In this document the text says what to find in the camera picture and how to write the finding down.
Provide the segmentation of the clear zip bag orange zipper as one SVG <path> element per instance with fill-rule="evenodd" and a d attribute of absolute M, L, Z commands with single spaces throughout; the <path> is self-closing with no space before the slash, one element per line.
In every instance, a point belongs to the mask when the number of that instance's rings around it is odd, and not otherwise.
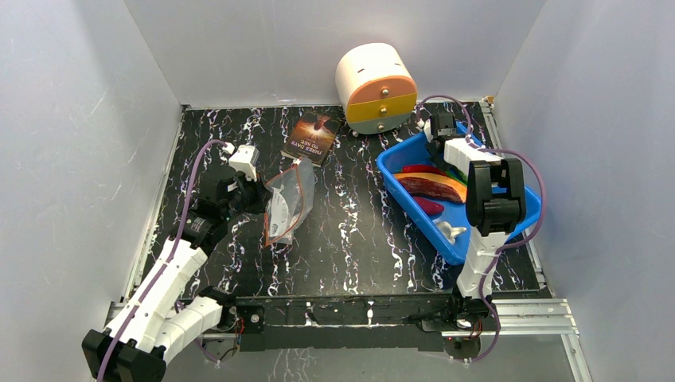
<path fill-rule="evenodd" d="M 266 246 L 292 244 L 295 230 L 313 208 L 314 185 L 314 166 L 308 158 L 295 159 L 267 182 L 271 199 L 264 214 Z"/>

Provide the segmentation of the green toy pepper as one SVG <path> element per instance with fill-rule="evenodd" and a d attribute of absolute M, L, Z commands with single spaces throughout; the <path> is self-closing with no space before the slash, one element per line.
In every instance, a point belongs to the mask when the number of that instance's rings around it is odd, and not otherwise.
<path fill-rule="evenodd" d="M 450 177 L 450 178 L 452 178 L 452 179 L 456 180 L 457 182 L 460 182 L 464 185 L 466 185 L 467 182 L 468 182 L 467 176 L 461 170 L 458 170 L 455 167 L 452 167 L 452 166 L 448 167 L 444 170 L 444 172 L 448 177 Z"/>

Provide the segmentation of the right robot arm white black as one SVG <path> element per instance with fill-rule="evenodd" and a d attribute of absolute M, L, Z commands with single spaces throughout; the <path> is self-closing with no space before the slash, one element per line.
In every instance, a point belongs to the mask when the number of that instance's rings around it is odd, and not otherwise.
<path fill-rule="evenodd" d="M 440 115 L 418 121 L 434 159 L 466 175 L 466 217 L 470 242 L 457 279 L 462 299 L 448 308 L 450 323 L 469 329 L 480 318 L 471 299 L 491 294 L 491 279 L 501 247 L 525 219 L 526 200 L 523 166 L 516 158 L 501 158 L 474 143 L 470 134 L 442 123 Z"/>

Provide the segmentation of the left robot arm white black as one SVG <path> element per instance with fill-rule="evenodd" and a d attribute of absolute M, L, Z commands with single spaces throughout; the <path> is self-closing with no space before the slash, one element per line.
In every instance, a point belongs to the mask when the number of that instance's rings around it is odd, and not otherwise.
<path fill-rule="evenodd" d="M 204 332 L 236 326 L 233 298 L 213 286 L 184 307 L 179 298 L 233 221 L 242 214 L 262 213 L 270 197 L 260 177 L 237 172 L 217 182 L 213 198 L 185 203 L 179 225 L 133 296 L 103 330 L 85 335 L 82 348 L 93 378 L 160 381 L 167 365 Z"/>

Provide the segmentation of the dark paperback book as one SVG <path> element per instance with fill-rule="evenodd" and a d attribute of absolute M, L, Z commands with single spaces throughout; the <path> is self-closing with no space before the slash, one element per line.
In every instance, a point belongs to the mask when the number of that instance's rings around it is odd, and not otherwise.
<path fill-rule="evenodd" d="M 310 111 L 302 115 L 281 150 L 287 158 L 307 158 L 321 167 L 334 144 L 341 122 L 332 116 Z"/>

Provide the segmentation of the blue plastic bin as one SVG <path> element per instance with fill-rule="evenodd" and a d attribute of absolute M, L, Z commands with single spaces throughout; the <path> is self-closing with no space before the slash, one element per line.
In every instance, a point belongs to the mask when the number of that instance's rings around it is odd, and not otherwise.
<path fill-rule="evenodd" d="M 438 216 L 428 216 L 395 178 L 395 175 L 404 166 L 432 164 L 426 144 L 427 138 L 423 132 L 415 134 L 382 152 L 377 158 L 377 166 L 383 176 L 384 186 L 388 193 L 398 202 L 447 263 L 450 265 L 463 264 L 468 254 L 475 255 L 479 250 L 483 250 L 485 253 L 494 253 L 506 241 L 520 235 L 525 229 L 530 228 L 537 222 L 542 209 L 542 200 L 539 192 L 528 186 L 525 187 L 525 218 L 522 222 L 516 224 L 515 229 L 508 234 L 497 232 L 488 236 L 481 236 L 470 226 L 464 204 L 437 201 L 443 206 L 443 213 Z M 452 228 L 465 228 L 466 231 L 459 234 L 454 242 L 450 242 L 436 225 L 442 221 L 450 224 Z"/>

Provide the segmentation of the round white drawer cabinet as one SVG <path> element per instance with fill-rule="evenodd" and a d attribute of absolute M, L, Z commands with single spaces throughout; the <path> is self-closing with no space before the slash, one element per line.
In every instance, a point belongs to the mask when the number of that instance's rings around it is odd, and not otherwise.
<path fill-rule="evenodd" d="M 396 129 L 417 101 L 416 82 L 397 50 L 386 43 L 350 49 L 337 64 L 335 84 L 354 136 Z"/>

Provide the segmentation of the dark red sweet potato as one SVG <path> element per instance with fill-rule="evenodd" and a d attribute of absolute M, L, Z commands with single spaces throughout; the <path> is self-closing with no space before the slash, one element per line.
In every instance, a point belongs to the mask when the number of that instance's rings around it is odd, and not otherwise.
<path fill-rule="evenodd" d="M 400 184 L 413 197 L 449 201 L 455 204 L 466 202 L 466 188 L 457 182 L 439 182 L 421 177 L 406 177 Z"/>

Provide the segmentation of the red toy chili pepper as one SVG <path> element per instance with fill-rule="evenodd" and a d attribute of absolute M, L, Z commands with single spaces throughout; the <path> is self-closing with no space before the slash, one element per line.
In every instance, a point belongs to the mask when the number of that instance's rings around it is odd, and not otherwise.
<path fill-rule="evenodd" d="M 408 165 L 403 166 L 401 173 L 433 173 L 441 176 L 447 176 L 442 170 L 429 165 Z"/>

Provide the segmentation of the magenta purple toy vegetable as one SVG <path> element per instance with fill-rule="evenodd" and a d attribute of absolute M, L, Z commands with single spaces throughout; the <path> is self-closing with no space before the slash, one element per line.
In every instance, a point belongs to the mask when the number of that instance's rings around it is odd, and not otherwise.
<path fill-rule="evenodd" d="M 424 197 L 413 197 L 416 204 L 428 215 L 439 216 L 444 212 L 444 206 Z"/>

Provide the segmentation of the white toy garlic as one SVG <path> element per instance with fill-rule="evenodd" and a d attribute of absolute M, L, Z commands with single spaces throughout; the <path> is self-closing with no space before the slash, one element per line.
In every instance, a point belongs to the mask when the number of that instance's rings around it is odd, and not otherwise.
<path fill-rule="evenodd" d="M 437 221 L 435 225 L 450 245 L 455 245 L 457 238 L 467 231 L 466 227 L 454 227 L 444 220 Z"/>

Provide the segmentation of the orange toy squash slice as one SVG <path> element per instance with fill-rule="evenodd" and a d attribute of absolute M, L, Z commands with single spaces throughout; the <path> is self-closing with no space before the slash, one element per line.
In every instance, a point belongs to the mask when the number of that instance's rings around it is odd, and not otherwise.
<path fill-rule="evenodd" d="M 435 173 L 397 173 L 394 178 L 413 197 L 466 203 L 467 187 L 449 177 Z"/>

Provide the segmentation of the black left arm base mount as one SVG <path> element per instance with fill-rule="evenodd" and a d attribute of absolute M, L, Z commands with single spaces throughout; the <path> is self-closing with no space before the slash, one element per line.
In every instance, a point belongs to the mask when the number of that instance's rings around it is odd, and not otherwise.
<path fill-rule="evenodd" d="M 187 306 L 181 301 L 175 302 L 174 310 L 176 319 L 179 314 L 188 314 L 198 320 L 194 326 L 200 331 L 194 338 L 203 337 L 214 341 L 217 335 L 220 335 L 220 339 L 231 338 L 234 349 L 241 348 L 244 335 L 263 332 L 264 309 L 259 306 L 237 306 L 234 302 L 220 304 L 207 298 L 194 299 Z"/>

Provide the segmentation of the aluminium front rail frame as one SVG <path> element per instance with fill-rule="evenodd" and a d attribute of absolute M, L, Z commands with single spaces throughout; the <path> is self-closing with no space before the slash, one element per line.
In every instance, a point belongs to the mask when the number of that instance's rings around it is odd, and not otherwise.
<path fill-rule="evenodd" d="M 422 351 L 445 352 L 449 332 L 425 333 L 402 318 L 444 305 L 451 294 L 343 295 L 235 297 L 237 306 L 264 309 L 263 332 L 244 335 L 238 351 L 307 348 L 393 348 L 416 347 Z M 497 309 L 504 335 L 560 335 L 576 380 L 591 376 L 579 347 L 579 332 L 568 302 L 564 299 L 490 300 Z M 215 341 L 230 340 L 217 335 Z M 192 344 L 214 341 L 199 337 Z"/>

